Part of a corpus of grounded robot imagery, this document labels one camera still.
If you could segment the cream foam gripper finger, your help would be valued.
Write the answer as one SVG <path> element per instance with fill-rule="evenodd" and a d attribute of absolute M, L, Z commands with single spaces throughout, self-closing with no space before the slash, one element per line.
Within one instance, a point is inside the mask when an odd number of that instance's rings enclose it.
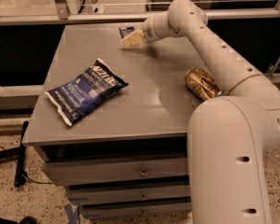
<path fill-rule="evenodd" d="M 120 44 L 124 47 L 135 46 L 145 42 L 144 34 L 141 30 L 135 30 L 120 40 Z"/>

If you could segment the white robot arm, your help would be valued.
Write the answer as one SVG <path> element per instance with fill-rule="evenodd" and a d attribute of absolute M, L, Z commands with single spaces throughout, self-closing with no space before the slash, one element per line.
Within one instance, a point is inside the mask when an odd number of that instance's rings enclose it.
<path fill-rule="evenodd" d="M 191 42 L 224 91 L 201 103 L 189 121 L 193 224 L 272 224 L 263 156 L 280 145 L 280 90 L 210 30 L 190 0 L 174 0 L 121 43 L 179 36 Z"/>

